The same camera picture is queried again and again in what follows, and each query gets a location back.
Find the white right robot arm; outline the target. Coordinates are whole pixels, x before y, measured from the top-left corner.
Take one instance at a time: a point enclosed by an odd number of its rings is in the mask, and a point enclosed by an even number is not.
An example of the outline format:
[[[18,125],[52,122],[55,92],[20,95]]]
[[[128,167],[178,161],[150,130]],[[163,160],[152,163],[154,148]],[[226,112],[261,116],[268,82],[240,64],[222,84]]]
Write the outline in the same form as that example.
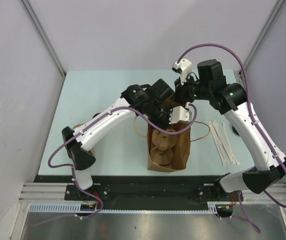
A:
[[[175,81],[176,99],[182,104],[209,101],[236,129],[253,159],[254,167],[227,174],[219,180],[220,184],[213,188],[218,200],[226,200],[236,190],[265,192],[286,176],[285,153],[274,144],[255,115],[245,89],[238,83],[227,83],[219,61],[210,59],[198,63],[198,79],[191,76],[192,63],[185,58],[175,62],[172,69],[180,75]]]

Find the brown paper bag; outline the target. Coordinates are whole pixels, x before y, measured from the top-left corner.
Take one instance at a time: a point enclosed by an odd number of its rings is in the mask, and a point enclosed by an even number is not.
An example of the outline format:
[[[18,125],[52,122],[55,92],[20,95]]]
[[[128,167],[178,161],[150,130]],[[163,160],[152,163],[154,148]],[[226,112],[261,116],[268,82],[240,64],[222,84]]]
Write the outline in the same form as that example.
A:
[[[154,163],[151,160],[150,157],[150,149],[151,149],[151,139],[152,139],[152,132],[153,130],[156,130],[153,126],[147,125],[147,132],[145,135],[141,134],[137,130],[137,124],[136,124],[136,118],[134,119],[134,130],[137,135],[139,135],[142,138],[146,138],[147,140],[147,169],[154,172],[161,172],[161,173],[173,173],[177,171],[182,171],[186,169],[187,167],[187,161],[190,156],[190,148],[191,143],[202,140],[206,138],[210,133],[210,127],[208,124],[201,122],[201,121],[195,121],[196,124],[201,124],[207,127],[207,133],[204,136],[198,137],[194,140],[191,139],[191,129],[184,131],[183,133],[176,134],[177,135],[177,143],[175,147],[173,148],[174,152],[174,158],[172,164],[169,165],[158,165]]]

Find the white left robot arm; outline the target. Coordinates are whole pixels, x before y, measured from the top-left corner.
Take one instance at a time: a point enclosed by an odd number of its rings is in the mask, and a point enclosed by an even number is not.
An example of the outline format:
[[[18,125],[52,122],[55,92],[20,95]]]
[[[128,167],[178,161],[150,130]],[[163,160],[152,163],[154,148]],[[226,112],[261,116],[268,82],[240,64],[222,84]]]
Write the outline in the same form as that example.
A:
[[[153,85],[130,85],[110,107],[89,122],[62,130],[65,148],[74,166],[74,179],[78,183],[77,196],[87,200],[93,194],[91,166],[96,161],[92,153],[94,145],[122,122],[138,114],[146,115],[161,129],[167,128],[170,108],[165,103],[173,94],[173,89],[162,79]]]

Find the brown pulp cup carrier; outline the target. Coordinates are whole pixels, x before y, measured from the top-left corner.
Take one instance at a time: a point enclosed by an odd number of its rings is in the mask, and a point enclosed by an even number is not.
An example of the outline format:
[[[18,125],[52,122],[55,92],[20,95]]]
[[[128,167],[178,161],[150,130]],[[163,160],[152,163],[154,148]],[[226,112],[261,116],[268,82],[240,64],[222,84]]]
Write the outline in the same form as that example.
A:
[[[151,160],[161,166],[172,164],[174,158],[173,148],[176,143],[177,135],[154,129],[150,149]]]

